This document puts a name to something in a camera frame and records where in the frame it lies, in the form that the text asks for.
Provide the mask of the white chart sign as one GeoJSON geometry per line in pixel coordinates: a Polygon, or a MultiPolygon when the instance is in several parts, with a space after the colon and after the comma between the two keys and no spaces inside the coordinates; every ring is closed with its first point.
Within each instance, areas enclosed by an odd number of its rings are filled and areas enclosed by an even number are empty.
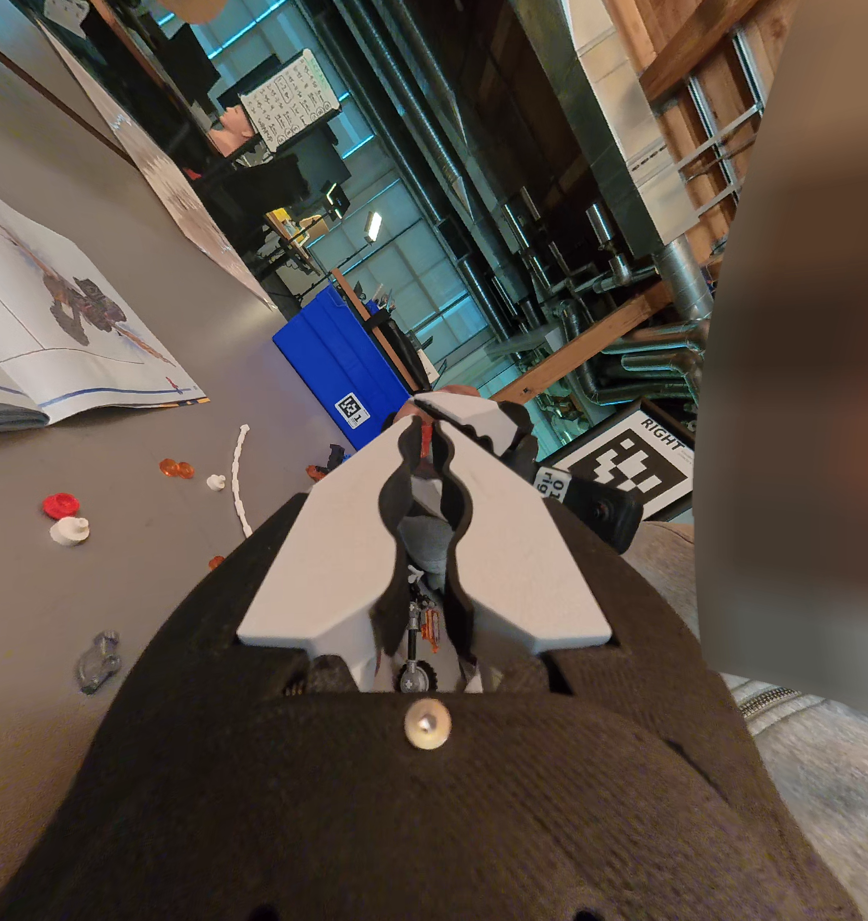
{"type": "Polygon", "coordinates": [[[274,155],[317,125],[341,113],[341,103],[313,51],[304,49],[277,75],[240,96],[267,152],[274,155]]]}

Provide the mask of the grey zip hoodie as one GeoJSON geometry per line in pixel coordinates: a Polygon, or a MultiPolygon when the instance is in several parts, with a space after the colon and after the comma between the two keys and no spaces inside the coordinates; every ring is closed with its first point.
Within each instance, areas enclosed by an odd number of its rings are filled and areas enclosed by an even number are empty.
{"type": "Polygon", "coordinates": [[[723,674],[781,798],[868,919],[868,714],[723,674]]]}

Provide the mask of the wooden post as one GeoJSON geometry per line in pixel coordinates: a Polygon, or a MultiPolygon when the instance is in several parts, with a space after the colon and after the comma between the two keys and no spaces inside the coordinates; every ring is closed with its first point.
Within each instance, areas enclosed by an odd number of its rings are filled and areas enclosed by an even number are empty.
{"type": "Polygon", "coordinates": [[[671,303],[672,293],[668,283],[659,281],[632,297],[609,316],[593,323],[572,342],[498,391],[492,400],[520,405],[529,402],[671,303]]]}

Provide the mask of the person's right hand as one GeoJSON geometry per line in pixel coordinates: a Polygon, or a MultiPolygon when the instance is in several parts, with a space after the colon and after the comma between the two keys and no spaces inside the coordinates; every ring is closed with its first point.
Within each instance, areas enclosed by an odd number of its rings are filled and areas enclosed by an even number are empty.
{"type": "MultiPolygon", "coordinates": [[[[439,393],[453,393],[461,394],[472,397],[482,397],[481,392],[476,387],[463,384],[448,384],[444,385],[437,392],[439,393]]],[[[424,425],[432,425],[435,421],[435,418],[430,414],[426,413],[418,407],[413,401],[408,401],[405,403],[402,408],[394,415],[393,422],[398,422],[401,419],[404,419],[409,416],[418,416],[424,425]]]]}

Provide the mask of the lego instruction booklet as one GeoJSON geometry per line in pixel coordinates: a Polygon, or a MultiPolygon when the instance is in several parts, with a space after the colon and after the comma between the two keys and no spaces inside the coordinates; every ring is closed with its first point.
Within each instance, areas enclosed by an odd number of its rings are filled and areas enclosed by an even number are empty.
{"type": "Polygon", "coordinates": [[[80,248],[0,199],[0,433],[207,401],[80,248]]]}

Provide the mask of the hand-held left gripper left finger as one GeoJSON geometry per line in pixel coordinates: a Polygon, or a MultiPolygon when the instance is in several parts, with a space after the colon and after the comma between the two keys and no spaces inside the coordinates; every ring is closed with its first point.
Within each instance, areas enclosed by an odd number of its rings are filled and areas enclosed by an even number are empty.
{"type": "Polygon", "coordinates": [[[413,505],[416,417],[394,423],[313,487],[237,637],[254,648],[339,657],[359,689],[393,655],[408,614],[398,529],[413,505]]]}

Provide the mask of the white printed board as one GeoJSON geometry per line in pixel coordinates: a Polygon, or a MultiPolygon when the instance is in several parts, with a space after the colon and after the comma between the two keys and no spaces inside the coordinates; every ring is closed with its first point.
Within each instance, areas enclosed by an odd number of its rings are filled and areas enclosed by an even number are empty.
{"type": "Polygon", "coordinates": [[[114,138],[138,168],[186,238],[223,272],[246,287],[270,310],[279,312],[271,296],[258,283],[230,244],[183,171],[175,165],[146,131],[82,66],[43,23],[38,29],[70,70],[98,111],[114,138]]]}

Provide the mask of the black lego motorcycle model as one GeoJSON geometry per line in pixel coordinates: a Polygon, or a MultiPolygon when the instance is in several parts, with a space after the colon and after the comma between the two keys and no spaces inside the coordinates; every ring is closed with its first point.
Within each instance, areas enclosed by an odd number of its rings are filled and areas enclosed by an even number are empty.
{"type": "Polygon", "coordinates": [[[403,695],[425,695],[445,688],[446,660],[440,655],[441,607],[426,575],[408,565],[408,619],[402,664],[394,675],[394,690],[403,695]]]}

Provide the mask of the black framed marker sign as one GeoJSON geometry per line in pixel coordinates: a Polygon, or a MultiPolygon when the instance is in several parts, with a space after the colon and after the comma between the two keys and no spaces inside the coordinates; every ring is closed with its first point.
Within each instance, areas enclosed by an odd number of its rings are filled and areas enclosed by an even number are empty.
{"type": "Polygon", "coordinates": [[[619,489],[644,506],[644,520],[691,521],[694,435],[646,399],[619,409],[540,461],[619,489]]]}

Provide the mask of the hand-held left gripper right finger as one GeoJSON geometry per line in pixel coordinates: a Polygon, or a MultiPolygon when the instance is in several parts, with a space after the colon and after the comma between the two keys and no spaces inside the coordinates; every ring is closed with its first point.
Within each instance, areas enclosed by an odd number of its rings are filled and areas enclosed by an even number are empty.
{"type": "Polygon", "coordinates": [[[433,426],[432,455],[452,530],[443,613],[460,659],[505,671],[608,644],[612,627],[533,486],[447,421],[433,426]]]}

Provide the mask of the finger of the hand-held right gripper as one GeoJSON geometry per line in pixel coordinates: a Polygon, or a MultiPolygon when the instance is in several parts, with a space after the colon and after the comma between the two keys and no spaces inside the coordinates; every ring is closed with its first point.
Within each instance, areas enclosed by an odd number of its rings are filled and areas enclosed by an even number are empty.
{"type": "Polygon", "coordinates": [[[532,419],[519,404],[453,391],[419,393],[413,403],[422,413],[454,425],[497,458],[509,455],[532,434],[532,419]]]}
{"type": "Polygon", "coordinates": [[[413,474],[411,477],[414,501],[428,516],[446,520],[441,511],[442,480],[440,476],[413,474]]]}

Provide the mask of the blue plastic bin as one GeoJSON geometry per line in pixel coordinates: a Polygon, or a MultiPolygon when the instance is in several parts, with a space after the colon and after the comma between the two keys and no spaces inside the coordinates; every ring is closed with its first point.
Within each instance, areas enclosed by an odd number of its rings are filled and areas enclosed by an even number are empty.
{"type": "Polygon", "coordinates": [[[332,286],[272,340],[356,450],[374,440],[409,399],[376,340],[332,286]]]}

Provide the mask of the background wooden table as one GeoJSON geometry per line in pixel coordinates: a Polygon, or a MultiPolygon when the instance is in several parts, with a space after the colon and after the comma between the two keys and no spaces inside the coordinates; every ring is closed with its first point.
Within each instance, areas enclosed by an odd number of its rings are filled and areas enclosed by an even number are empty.
{"type": "Polygon", "coordinates": [[[344,274],[341,273],[339,269],[333,268],[330,270],[329,274],[337,290],[339,290],[348,305],[358,316],[363,330],[368,333],[371,339],[382,349],[382,352],[386,355],[387,360],[404,383],[408,392],[411,395],[420,392],[422,388],[418,380],[382,331],[382,324],[388,319],[389,315],[383,310],[379,310],[377,313],[371,315],[369,310],[367,310],[366,304],[360,300],[355,289],[349,284],[344,274]]]}

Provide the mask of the dark grey lego piece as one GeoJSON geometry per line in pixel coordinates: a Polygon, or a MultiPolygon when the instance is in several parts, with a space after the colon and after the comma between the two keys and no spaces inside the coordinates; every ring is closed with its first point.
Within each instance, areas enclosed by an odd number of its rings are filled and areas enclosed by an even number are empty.
{"type": "Polygon", "coordinates": [[[74,674],[80,692],[93,696],[122,668],[119,654],[120,636],[114,630],[99,633],[91,646],[78,658],[74,674]]]}

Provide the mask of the silver ventilation ducts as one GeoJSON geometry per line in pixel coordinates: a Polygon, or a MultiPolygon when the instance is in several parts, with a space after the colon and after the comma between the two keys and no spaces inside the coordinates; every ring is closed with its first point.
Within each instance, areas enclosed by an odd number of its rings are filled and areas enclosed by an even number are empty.
{"type": "MultiPolygon", "coordinates": [[[[654,264],[672,303],[558,381],[594,406],[682,397],[699,404],[714,306],[709,275],[684,236],[665,246],[654,264]]],[[[572,325],[568,331],[566,343],[585,332],[572,325]]]]}

